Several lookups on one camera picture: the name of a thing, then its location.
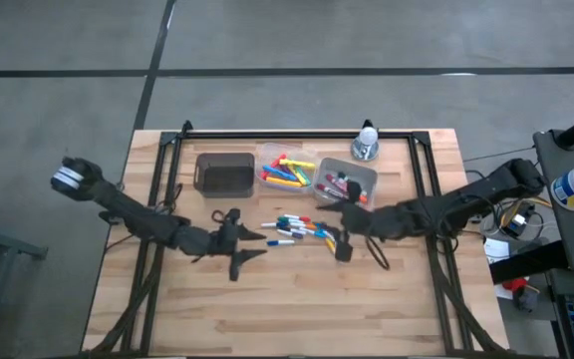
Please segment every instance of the clear plastic container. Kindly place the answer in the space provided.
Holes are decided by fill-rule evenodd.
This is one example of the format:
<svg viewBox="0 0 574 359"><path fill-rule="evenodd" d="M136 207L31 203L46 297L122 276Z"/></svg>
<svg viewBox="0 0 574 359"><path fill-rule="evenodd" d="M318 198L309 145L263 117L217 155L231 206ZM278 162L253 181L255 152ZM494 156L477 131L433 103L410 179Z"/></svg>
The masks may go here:
<svg viewBox="0 0 574 359"><path fill-rule="evenodd" d="M262 173L264 172L263 166L271 166L271 164L283 154L287 156L288 160L306 162L316 165L314 170L302 169L310 182L309 185L295 187L272 183L262 178ZM260 150L258 150L258 159L256 161L254 172L256 173L256 178L262 185L296 193L311 193L319 166L320 159L318 159L314 151L306 151L293 146L267 143L262 145Z"/></svg>
<svg viewBox="0 0 574 359"><path fill-rule="evenodd" d="M344 173L347 175L349 180L356 181L362 188L363 192L366 193L367 203L358 203L358 205L361 205L364 209L373 209L375 204L378 173L366 167L332 158L324 158L318 166L318 170L316 172L316 181L314 182L314 197L318 200L318 202L321 204L330 204L339 200L338 198L316 188L316 184L321 183L330 189L339 190L326 179L327 175L336 177L338 173Z"/></svg>

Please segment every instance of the gray floor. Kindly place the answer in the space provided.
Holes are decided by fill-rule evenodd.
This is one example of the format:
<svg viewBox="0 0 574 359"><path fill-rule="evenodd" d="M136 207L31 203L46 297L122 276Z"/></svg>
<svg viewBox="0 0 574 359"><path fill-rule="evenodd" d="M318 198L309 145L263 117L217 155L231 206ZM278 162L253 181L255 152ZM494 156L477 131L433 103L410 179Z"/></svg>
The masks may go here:
<svg viewBox="0 0 574 359"><path fill-rule="evenodd" d="M0 0L0 70L146 69L165 0ZM162 68L574 66L574 0L178 0ZM61 156L118 180L144 79L0 79L0 230L48 245L22 260L0 357L76 353L108 231L50 190ZM158 79L147 129L456 128L465 159L574 123L574 75ZM534 159L533 152L520 154ZM510 157L466 163L488 173ZM501 303L511 347L550 327Z"/></svg>

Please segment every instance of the wooden tabletop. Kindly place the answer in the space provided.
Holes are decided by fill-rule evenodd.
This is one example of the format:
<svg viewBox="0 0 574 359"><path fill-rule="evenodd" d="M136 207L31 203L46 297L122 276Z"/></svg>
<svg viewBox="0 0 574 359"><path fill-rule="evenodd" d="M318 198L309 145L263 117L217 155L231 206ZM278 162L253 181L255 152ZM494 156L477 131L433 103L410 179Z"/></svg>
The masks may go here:
<svg viewBox="0 0 574 359"><path fill-rule="evenodd" d="M455 131L427 131L442 191L465 185ZM160 131L136 131L128 157L125 192L142 203L147 202L159 134ZM194 189L198 155L252 153L258 159L257 148L267 142L312 150L320 158L353 162L349 140L185 140L177 177L184 187L176 202L176 213L191 218L193 225L216 229L211 213L238 207L247 227L274 239L279 235L260 230L259 224L286 212L338 225L340 215L317 211L317 202L310 195L288 193L260 183L254 185L251 198L204 198ZM380 146L376 160L359 163L378 172L375 205L417 197L408 143L380 140ZM422 165L425 187L431 191L424 160ZM168 164L163 168L165 180ZM126 234L122 227L113 228L109 243ZM352 261L339 264L324 243L311 236L289 247L267 248L263 241L243 242L239 247L263 248L268 252L246 262L237 282L228 280L226 257L205 257L191 264L192 257L168 249L164 254L150 354L443 354L425 240L410 237L387 241L383 250L391 264L390 271L378 266L363 238L354 235L351 243L355 247ZM126 308L138 247L139 241L131 239L106 254L84 349L99 343ZM467 306L492 338L507 347L480 237L463 235L455 257ZM457 338L452 310L449 317ZM142 315L137 322L136 342L141 335L140 323Z"/></svg>

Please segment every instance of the wooden table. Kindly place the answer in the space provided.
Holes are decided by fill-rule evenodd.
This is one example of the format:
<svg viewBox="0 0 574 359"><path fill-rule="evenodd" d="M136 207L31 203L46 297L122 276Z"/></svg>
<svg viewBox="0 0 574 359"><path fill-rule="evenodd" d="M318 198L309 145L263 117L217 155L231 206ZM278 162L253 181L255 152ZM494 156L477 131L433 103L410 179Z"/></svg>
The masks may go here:
<svg viewBox="0 0 574 359"><path fill-rule="evenodd" d="M455 131L428 131L442 191L465 185ZM137 131L128 157L126 194L142 203L147 201L159 134L160 131ZM212 199L204 198L193 188L194 164L199 154L257 155L257 146L266 142L276 141L184 140L177 177L184 187L176 202L176 213L191 218L194 225L209 229L216 229L216 223L210 219L213 210L226 211L232 207L242 210L242 220L252 229L285 212L338 225L340 215L315 210L312 196L256 183L251 198ZM353 161L348 140L279 143L314 150L321 158ZM400 140L380 140L380 144L375 161L360 163L379 174L376 206L417 197L408 144ZM430 190L426 164L422 165L425 187ZM168 165L163 168L166 179ZM278 238L271 230L258 231L269 238ZM113 228L109 243L126 234L124 228ZM323 242L312 237L296 246L269 248L268 253L245 263L237 282L228 280L226 257L205 257L191 264L192 257L167 250L150 354L443 354L425 240L410 237L387 241L383 250L391 264L390 271L378 266L361 237L355 235L351 242L355 249L348 264L338 264ZM136 239L129 240L105 256L84 349L99 343L126 308L138 243ZM266 248L262 241L243 242L239 247ZM492 338L507 347L479 236L463 235L455 256L467 306ZM449 317L455 342L459 343L452 310ZM141 315L136 338L140 338L142 321Z"/></svg>

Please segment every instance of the blue marker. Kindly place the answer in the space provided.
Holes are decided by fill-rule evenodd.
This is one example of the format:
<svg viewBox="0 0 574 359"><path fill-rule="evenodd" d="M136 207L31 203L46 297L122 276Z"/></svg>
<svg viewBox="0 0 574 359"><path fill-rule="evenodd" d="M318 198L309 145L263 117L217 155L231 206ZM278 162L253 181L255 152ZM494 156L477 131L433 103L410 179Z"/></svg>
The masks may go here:
<svg viewBox="0 0 574 359"><path fill-rule="evenodd" d="M286 180L298 180L296 179L296 177L294 175L290 175L290 174L286 174L280 170L276 170L270 166L263 166L263 169L271 174L277 175L277 176L281 176L282 178L286 179Z"/></svg>
<svg viewBox="0 0 574 359"><path fill-rule="evenodd" d="M292 232L290 232L290 231L282 230L282 229L278 229L277 231L278 231L280 234L284 234L284 235L290 236L290 237L292 237L292 238L296 238L296 239L302 239L302 238L303 238L303 235L300 234L300 233L292 233Z"/></svg>
<svg viewBox="0 0 574 359"><path fill-rule="evenodd" d="M294 239L279 239L279 240L267 240L267 245L277 246L277 245L293 245L296 244Z"/></svg>

